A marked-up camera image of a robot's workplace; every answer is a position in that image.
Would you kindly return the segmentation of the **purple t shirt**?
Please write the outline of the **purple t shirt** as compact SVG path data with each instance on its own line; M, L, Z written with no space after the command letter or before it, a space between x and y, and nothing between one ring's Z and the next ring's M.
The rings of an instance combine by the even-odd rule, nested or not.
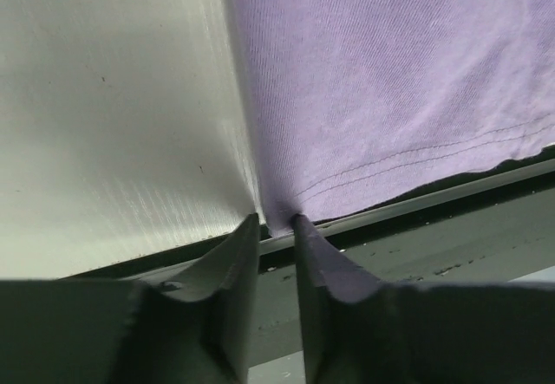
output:
M554 142L554 0L229 0L271 234Z

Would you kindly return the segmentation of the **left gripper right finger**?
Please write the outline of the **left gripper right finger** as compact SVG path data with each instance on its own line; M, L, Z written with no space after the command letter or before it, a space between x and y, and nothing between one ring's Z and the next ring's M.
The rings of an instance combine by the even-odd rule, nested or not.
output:
M550 283L387 282L293 218L309 383L551 383Z

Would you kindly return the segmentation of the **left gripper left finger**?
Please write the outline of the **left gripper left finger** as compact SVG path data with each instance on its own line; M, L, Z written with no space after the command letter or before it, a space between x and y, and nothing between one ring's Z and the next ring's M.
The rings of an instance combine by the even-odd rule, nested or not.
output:
M166 281L1 283L4 383L244 383L259 222Z

